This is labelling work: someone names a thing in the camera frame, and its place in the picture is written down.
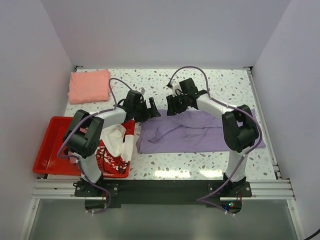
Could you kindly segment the purple t shirt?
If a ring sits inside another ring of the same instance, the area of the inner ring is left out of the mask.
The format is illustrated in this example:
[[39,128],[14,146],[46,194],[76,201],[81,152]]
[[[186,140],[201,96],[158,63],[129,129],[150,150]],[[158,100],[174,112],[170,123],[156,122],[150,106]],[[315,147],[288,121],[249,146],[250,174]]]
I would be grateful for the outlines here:
[[201,110],[187,110],[168,116],[159,110],[160,117],[141,123],[136,143],[140,154],[228,152],[222,121]]

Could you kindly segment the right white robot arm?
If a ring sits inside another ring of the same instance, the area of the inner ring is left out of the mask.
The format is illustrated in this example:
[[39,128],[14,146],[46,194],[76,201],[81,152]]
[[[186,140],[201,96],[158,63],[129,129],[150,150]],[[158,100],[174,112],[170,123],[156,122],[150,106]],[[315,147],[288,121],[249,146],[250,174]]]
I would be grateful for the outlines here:
[[222,121],[224,142],[229,148],[228,165],[223,173],[223,184],[204,200],[223,192],[230,197],[235,196],[241,185],[246,182],[246,163],[248,155],[262,141],[262,129],[247,105],[234,106],[210,97],[208,90],[198,90],[192,78],[167,87],[172,94],[166,97],[167,115],[183,113],[188,107],[201,110]]

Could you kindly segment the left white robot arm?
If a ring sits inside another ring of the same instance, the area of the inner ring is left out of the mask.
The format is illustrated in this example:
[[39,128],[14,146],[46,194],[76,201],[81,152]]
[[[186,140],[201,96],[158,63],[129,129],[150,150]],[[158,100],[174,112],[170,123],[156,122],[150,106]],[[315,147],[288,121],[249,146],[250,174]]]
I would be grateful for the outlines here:
[[99,196],[104,190],[103,178],[96,160],[96,150],[100,143],[102,130],[123,124],[130,120],[145,122],[160,117],[155,101],[149,98],[150,107],[142,93],[129,90],[126,98],[120,100],[115,108],[89,113],[78,110],[69,124],[63,143],[57,152],[59,158],[75,158],[81,171],[81,178],[87,181],[86,191],[92,196]]

